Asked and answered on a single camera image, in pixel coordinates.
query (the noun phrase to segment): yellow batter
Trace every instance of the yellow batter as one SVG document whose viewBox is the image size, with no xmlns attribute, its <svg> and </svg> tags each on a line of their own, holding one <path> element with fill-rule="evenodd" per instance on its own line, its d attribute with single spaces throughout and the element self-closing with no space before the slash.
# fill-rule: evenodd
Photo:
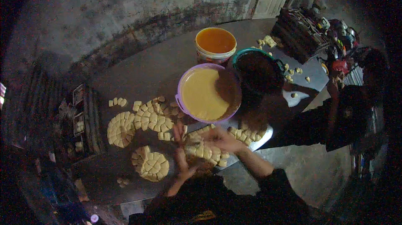
<svg viewBox="0 0 402 225">
<path fill-rule="evenodd" d="M 203 120 L 217 120 L 227 111 L 225 102 L 215 90 L 218 71 L 197 69 L 182 87 L 183 103 L 188 111 Z"/>
</svg>

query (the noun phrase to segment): dark clothing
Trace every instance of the dark clothing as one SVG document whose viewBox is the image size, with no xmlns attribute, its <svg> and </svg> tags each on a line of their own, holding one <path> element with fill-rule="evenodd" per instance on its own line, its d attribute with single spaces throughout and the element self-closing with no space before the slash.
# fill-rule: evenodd
<svg viewBox="0 0 402 225">
<path fill-rule="evenodd" d="M 339 95 L 338 112 L 333 137 L 326 140 L 331 99 L 323 106 L 302 112 L 284 131 L 269 140 L 260 149 L 289 145 L 326 144 L 328 152 L 356 142 L 366 133 L 370 107 L 365 103 L 361 86 L 345 86 Z"/>
<path fill-rule="evenodd" d="M 251 196 L 228 190 L 220 176 L 190 179 L 176 196 L 165 198 L 166 205 L 131 215 L 129 224 L 307 223 L 307 204 L 293 191 L 283 169 L 258 183 L 260 191 Z"/>
</svg>

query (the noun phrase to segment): metal table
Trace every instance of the metal table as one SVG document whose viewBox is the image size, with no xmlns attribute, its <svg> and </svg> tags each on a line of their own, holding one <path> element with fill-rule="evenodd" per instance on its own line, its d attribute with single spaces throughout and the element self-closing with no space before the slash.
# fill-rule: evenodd
<svg viewBox="0 0 402 225">
<path fill-rule="evenodd" d="M 259 19 L 226 23 L 218 27 L 230 31 L 237 40 L 238 50 L 241 50 L 250 46 L 258 46 L 256 40 L 268 35 L 274 23 L 274 19 Z M 101 97 L 99 99 L 102 118 L 100 124 L 104 127 L 101 135 L 106 143 L 106 127 L 110 119 L 119 112 L 131 111 L 134 101 L 147 102 L 160 95 L 164 95 L 169 102 L 174 100 L 180 77 L 190 67 L 197 64 L 194 47 L 197 32 L 189 32 L 150 47 L 93 77 L 91 85 L 100 93 Z M 264 50 L 272 52 L 274 58 L 288 63 L 291 69 L 296 67 L 303 69 L 302 75 L 293 76 L 294 83 L 320 92 L 328 82 L 328 77 L 317 60 L 310 60 L 301 65 L 276 48 L 269 49 L 265 46 Z M 304 79 L 307 75 L 311 78 L 311 83 L 307 83 Z M 287 106 L 292 106 L 291 112 L 298 113 L 304 109 L 305 106 L 302 107 L 301 102 L 298 102 L 303 99 L 302 96 L 294 99 L 288 92 L 284 92 L 283 95 Z M 114 97 L 126 98 L 128 104 L 125 107 L 108 107 L 108 100 Z M 309 103 L 313 98 L 307 97 L 305 100 Z M 196 123 L 190 126 L 189 131 L 205 125 Z M 275 133 L 275 126 L 272 126 L 273 128 L 268 128 L 263 139 L 250 146 L 251 150 L 258 149 L 272 137 Z M 238 122 L 233 118 L 223 123 L 223 127 L 237 128 Z M 150 144 L 151 150 L 165 153 L 168 160 L 173 162 L 171 156 L 173 148 L 158 141 L 156 132 L 139 131 L 135 134 L 135 142 L 129 147 L 121 149 L 107 144 L 108 154 L 76 165 L 75 170 L 81 173 L 79 176 L 87 188 L 89 198 L 102 204 L 118 204 L 156 196 L 168 183 L 173 173 L 170 173 L 163 181 L 155 183 L 139 177 L 130 162 L 131 152 L 137 147 L 147 144 Z M 237 159 L 231 156 L 228 164 L 231 165 L 236 161 Z M 132 183 L 125 188 L 120 188 L 116 182 L 120 176 L 128 176 Z"/>
</svg>

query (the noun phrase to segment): concrete wall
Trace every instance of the concrete wall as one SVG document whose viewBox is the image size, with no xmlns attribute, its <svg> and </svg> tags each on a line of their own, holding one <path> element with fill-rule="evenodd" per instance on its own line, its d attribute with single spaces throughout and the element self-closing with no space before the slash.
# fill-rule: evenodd
<svg viewBox="0 0 402 225">
<path fill-rule="evenodd" d="M 2 81 L 38 58 L 50 73 L 85 77 L 188 31 L 250 19 L 256 0 L 28 0 L 10 38 Z"/>
</svg>

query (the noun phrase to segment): concrete floor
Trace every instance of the concrete floor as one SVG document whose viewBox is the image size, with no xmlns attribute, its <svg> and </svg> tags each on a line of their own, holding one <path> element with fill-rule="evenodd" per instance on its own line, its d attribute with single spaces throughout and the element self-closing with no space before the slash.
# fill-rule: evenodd
<svg viewBox="0 0 402 225">
<path fill-rule="evenodd" d="M 358 0 L 326 0 L 328 9 L 324 12 L 327 19 L 339 18 L 359 31 L 361 43 L 384 50 L 381 33 L 370 21 L 368 13 Z M 324 89 L 305 109 L 322 105 L 329 98 Z M 352 170 L 352 157 L 349 147 L 326 152 L 323 145 L 288 146 L 259 150 L 263 159 L 270 161 L 276 168 L 283 168 L 294 191 L 309 205 L 329 211 L 342 192 Z M 219 173 L 225 185 L 237 194 L 255 194 L 258 185 L 242 164 L 237 163 Z M 123 216 L 142 212 L 140 203 L 121 206 Z"/>
</svg>

